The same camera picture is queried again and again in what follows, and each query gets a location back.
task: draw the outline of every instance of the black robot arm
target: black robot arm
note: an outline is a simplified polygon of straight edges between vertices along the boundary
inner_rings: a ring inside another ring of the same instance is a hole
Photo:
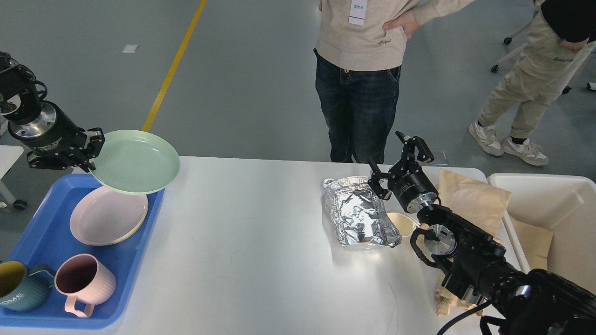
[[[38,85],[44,90],[38,91]],[[8,120],[9,133],[31,148],[29,166],[95,170],[90,160],[101,151],[103,131],[77,127],[56,104],[44,100],[46,94],[46,86],[29,68],[0,51],[0,116]]]
[[[497,325],[502,335],[584,335],[596,329],[596,296],[571,281],[551,272],[534,269],[525,274],[505,260],[505,248],[484,230],[473,225],[451,209],[435,204],[438,192],[416,162],[418,155],[431,157],[424,140],[408,138],[398,132],[404,144],[402,159],[389,169],[373,170],[368,181],[380,198],[395,193],[398,202],[409,213],[417,213],[428,229],[417,228],[410,245],[428,266],[445,274],[442,286],[458,298],[477,304],[492,304],[504,318],[482,317],[480,330],[491,333],[488,324]],[[379,180],[388,180],[388,190]],[[417,238],[431,253],[426,258]],[[448,327],[439,331],[443,334]]]

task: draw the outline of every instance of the teal mug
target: teal mug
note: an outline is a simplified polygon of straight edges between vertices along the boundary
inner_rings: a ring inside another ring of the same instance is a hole
[[[42,278],[40,272],[55,277],[55,272],[44,264],[28,268],[17,260],[0,263],[0,306],[17,312],[40,307],[54,286],[54,281]]]

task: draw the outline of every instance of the hand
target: hand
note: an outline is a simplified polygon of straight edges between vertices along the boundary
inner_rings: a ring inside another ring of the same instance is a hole
[[[586,38],[585,41],[582,42],[569,42],[563,40],[561,42],[561,46],[565,49],[571,50],[572,54],[577,54],[581,49],[583,49],[586,44],[588,43],[588,39]]]
[[[387,21],[383,24],[383,29],[389,30],[397,27],[403,27],[403,32],[406,34],[408,39],[412,39],[412,33],[414,33],[420,25],[414,18],[414,13],[409,10],[402,15],[398,16],[395,20]]]

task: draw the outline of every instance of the white sneaker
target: white sneaker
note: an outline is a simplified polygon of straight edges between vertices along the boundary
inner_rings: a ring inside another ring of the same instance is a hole
[[[477,121],[474,121],[468,127],[468,130],[485,153],[493,156],[503,155],[503,148],[497,139],[498,134],[495,130],[495,125],[482,127]]]
[[[511,142],[511,137],[508,137],[503,140],[503,149],[506,153],[515,155],[530,165],[548,164],[548,158],[542,153],[540,145],[530,141],[529,138],[526,138],[523,144],[515,144]]]

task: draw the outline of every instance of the green plate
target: green plate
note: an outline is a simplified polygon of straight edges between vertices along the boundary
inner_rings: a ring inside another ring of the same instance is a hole
[[[136,130],[107,133],[93,162],[93,176],[125,194],[157,192],[170,184],[180,170],[180,157],[166,140]]]

